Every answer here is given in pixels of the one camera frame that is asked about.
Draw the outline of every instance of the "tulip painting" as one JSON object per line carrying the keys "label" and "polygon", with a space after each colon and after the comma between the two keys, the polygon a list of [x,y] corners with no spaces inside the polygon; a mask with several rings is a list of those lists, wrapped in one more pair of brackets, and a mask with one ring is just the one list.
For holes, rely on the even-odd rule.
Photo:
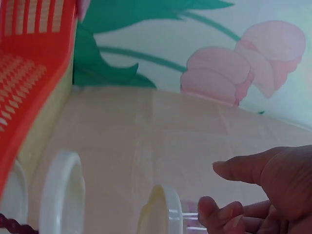
{"label": "tulip painting", "polygon": [[239,53],[208,47],[196,51],[181,76],[181,90],[238,106],[254,80],[254,71]]}
{"label": "tulip painting", "polygon": [[297,69],[306,48],[304,33],[284,21],[251,26],[235,49],[196,51],[181,76],[181,91],[238,106],[251,84],[270,98]]}

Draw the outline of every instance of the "beige floor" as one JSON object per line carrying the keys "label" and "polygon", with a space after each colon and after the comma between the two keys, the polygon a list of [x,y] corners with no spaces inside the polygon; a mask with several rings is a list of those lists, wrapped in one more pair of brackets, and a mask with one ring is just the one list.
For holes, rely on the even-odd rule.
{"label": "beige floor", "polygon": [[45,173],[61,149],[81,157],[84,233],[134,234],[155,184],[176,188],[184,200],[213,196],[220,206],[259,201],[265,195],[257,186],[224,181],[211,163],[311,142],[305,130],[195,97],[134,88],[75,91],[31,184],[29,223],[37,226]]}

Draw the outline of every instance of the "white circular lid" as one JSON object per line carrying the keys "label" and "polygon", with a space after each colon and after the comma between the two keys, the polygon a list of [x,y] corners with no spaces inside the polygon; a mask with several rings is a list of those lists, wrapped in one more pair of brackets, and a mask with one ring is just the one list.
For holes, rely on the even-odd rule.
{"label": "white circular lid", "polygon": [[142,208],[137,234],[183,234],[179,196],[173,188],[156,185]]}
{"label": "white circular lid", "polygon": [[[0,213],[7,218],[25,224],[28,216],[28,190],[26,177],[18,161],[15,161],[2,194]],[[0,229],[0,234],[9,233]]]}
{"label": "white circular lid", "polygon": [[82,234],[85,184],[78,154],[63,151],[50,165],[41,197],[39,231]]}

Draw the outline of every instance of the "painted wall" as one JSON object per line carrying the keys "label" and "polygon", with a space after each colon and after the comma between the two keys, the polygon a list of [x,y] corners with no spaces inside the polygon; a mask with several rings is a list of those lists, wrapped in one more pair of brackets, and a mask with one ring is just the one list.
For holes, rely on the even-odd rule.
{"label": "painted wall", "polygon": [[213,98],[312,128],[311,0],[92,0],[77,85]]}

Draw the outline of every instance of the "red plastic basket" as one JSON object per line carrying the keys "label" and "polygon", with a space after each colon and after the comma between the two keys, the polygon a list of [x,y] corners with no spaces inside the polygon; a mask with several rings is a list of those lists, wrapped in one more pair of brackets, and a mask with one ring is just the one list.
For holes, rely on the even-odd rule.
{"label": "red plastic basket", "polygon": [[76,0],[2,0],[0,9],[0,197],[37,113],[73,51]]}

